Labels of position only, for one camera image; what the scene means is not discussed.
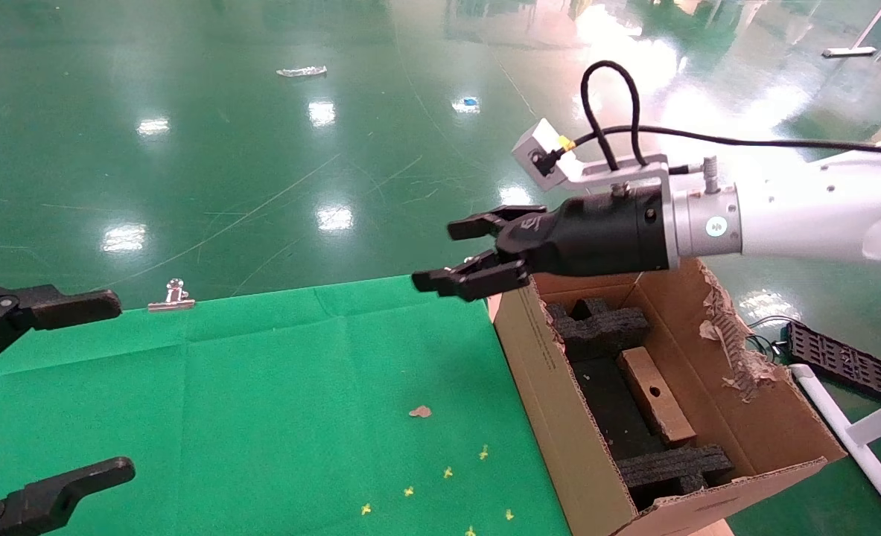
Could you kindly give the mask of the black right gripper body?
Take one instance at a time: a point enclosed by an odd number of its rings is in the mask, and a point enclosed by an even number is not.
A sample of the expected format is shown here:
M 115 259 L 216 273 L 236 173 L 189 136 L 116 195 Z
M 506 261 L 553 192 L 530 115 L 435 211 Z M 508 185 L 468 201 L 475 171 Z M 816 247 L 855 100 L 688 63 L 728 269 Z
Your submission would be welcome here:
M 667 270 L 672 262 L 661 192 L 570 197 L 556 210 L 506 224 L 497 254 L 559 277 Z

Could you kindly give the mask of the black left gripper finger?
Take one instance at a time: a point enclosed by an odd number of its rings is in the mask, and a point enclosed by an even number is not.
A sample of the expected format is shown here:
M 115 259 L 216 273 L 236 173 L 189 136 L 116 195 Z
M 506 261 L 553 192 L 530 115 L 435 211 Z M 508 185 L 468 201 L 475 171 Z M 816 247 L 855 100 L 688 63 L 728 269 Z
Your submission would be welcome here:
M 66 295 L 50 284 L 0 286 L 0 355 L 28 331 L 52 331 L 118 318 L 119 296 L 111 290 Z
M 135 478 L 130 458 L 115 457 L 27 484 L 0 499 L 0 535 L 42 535 L 66 526 L 83 498 Z

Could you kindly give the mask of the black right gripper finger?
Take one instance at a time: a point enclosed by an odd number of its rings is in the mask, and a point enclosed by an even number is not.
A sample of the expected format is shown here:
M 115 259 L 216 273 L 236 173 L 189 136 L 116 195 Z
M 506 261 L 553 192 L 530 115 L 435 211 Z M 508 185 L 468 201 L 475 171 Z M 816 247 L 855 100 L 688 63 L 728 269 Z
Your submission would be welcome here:
M 448 224 L 448 235 L 451 240 L 473 240 L 484 235 L 497 237 L 508 223 L 529 214 L 542 214 L 546 211 L 548 207 L 545 205 L 501 205 L 491 211 L 451 221 Z
M 523 259 L 494 250 L 474 255 L 454 267 L 412 274 L 414 288 L 420 293 L 454 296 L 464 302 L 518 290 L 530 282 L 531 272 Z

